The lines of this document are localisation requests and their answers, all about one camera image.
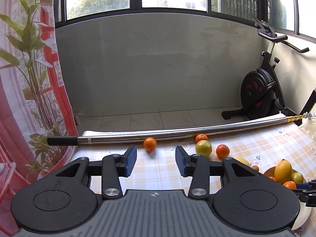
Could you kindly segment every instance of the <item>bike handlebar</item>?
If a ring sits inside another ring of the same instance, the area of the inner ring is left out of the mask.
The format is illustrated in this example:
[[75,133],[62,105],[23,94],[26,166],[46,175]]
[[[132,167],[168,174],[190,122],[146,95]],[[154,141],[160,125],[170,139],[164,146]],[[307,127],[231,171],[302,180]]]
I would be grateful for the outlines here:
[[291,47],[292,49],[294,49],[295,51],[299,52],[299,53],[306,53],[309,51],[309,48],[306,47],[303,50],[298,49],[297,47],[295,47],[294,45],[290,44],[289,42],[286,41],[281,41],[281,43],[287,45],[288,47]]
[[288,39],[288,36],[284,35],[284,36],[279,36],[279,37],[271,37],[265,33],[262,33],[261,31],[258,31],[258,35],[271,41],[271,42],[281,42],[281,41],[284,41],[284,40],[287,40]]

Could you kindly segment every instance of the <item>curtain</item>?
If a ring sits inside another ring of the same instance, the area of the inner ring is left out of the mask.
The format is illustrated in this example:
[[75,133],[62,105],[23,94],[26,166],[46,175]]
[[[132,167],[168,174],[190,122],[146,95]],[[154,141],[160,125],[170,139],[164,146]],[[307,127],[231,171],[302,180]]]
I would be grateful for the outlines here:
[[62,167],[73,147],[50,135],[77,135],[55,40],[53,0],[0,0],[0,237],[17,227],[14,194]]

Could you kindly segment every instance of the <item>lime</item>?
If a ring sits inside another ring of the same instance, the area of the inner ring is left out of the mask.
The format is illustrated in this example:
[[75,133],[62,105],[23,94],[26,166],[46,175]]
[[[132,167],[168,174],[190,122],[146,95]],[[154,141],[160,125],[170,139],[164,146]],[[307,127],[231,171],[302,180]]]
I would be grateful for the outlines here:
[[294,183],[303,183],[304,177],[301,173],[296,172],[292,175],[291,181],[293,181]]

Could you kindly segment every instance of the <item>orange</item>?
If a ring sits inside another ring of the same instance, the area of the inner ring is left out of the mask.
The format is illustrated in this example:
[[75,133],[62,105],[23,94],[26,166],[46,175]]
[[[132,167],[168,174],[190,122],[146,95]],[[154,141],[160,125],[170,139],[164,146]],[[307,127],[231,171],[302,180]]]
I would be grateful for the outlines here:
[[293,181],[285,182],[283,186],[289,189],[296,189],[296,184]]
[[152,152],[156,149],[157,147],[157,142],[154,138],[147,138],[144,141],[144,147],[148,152]]
[[207,136],[205,134],[198,134],[196,137],[195,137],[195,143],[198,143],[199,141],[201,140],[207,140]]
[[220,160],[229,155],[229,148],[225,144],[221,144],[216,148],[216,155]]

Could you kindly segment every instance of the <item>black rubber grip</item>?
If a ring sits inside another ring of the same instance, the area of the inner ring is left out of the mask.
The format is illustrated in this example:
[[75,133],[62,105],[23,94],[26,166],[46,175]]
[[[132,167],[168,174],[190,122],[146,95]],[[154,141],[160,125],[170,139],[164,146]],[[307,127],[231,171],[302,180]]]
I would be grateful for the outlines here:
[[265,33],[262,33],[261,31],[258,31],[258,35],[271,41],[271,42],[281,42],[281,41],[284,41],[284,40],[287,40],[288,37],[286,35],[284,36],[279,36],[279,37],[271,37]]
[[286,41],[281,41],[281,43],[287,45],[288,47],[291,47],[292,49],[294,49],[295,51],[299,52],[299,53],[306,53],[306,52],[309,52],[309,48],[306,47],[302,50],[298,49],[297,47],[295,47],[294,45],[290,44],[289,42],[286,42]]
[[76,146],[78,145],[78,136],[49,136],[47,144],[51,146]]

